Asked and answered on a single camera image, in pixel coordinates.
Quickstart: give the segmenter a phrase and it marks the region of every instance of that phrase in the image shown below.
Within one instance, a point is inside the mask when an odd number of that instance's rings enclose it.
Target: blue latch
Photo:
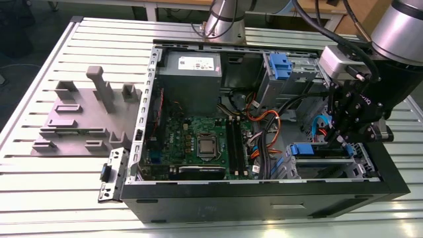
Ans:
[[[285,54],[271,54],[271,67],[276,80],[287,80],[292,73],[292,63]]]
[[[351,145],[347,145],[347,146],[345,146],[345,149],[347,149],[348,155],[349,155],[349,157],[351,157],[351,156],[353,155],[352,146],[351,146]]]
[[[315,154],[311,144],[291,145],[291,152],[292,152],[292,155],[313,155]]]

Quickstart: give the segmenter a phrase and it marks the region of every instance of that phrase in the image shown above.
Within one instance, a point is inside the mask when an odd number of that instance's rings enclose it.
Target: green circuit board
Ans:
[[[243,137],[251,132],[251,123],[240,123]],[[153,180],[165,180],[168,165],[209,165],[225,168],[225,179],[252,179],[244,150],[247,175],[229,173],[229,157],[227,151],[225,120],[219,118],[168,118],[164,132],[164,148],[161,151],[149,151],[150,174]],[[199,140],[209,136],[216,143],[216,155],[209,161],[197,156]]]

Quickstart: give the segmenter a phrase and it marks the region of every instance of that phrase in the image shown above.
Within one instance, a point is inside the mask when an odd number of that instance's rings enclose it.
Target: aluminum extrusion table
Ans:
[[[332,219],[142,224],[124,204],[97,204],[105,158],[32,157],[58,80],[93,88],[101,65],[112,88],[145,87],[152,40],[199,41],[188,24],[84,18],[70,22],[0,134],[0,234],[80,237],[419,237],[423,234],[423,114],[411,97],[392,112],[395,142],[385,148],[411,193]],[[247,29],[249,45],[323,48],[309,32]]]

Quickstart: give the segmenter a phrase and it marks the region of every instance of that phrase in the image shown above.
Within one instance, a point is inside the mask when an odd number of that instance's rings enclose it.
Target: power supply label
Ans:
[[[204,57],[180,57],[177,69],[185,70],[211,70],[213,71],[212,58]]]

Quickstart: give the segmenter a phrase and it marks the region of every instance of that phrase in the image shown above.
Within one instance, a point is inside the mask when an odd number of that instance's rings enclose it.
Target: ram slot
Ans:
[[[228,159],[229,159],[229,173],[232,175],[237,175],[233,121],[229,119],[225,120],[225,139],[227,139],[227,152],[228,152]]]
[[[237,161],[237,172],[240,175],[248,175],[245,170],[245,157],[244,157],[244,145],[243,145],[243,132],[240,129],[239,121],[233,123],[233,139],[235,139],[235,154]]]

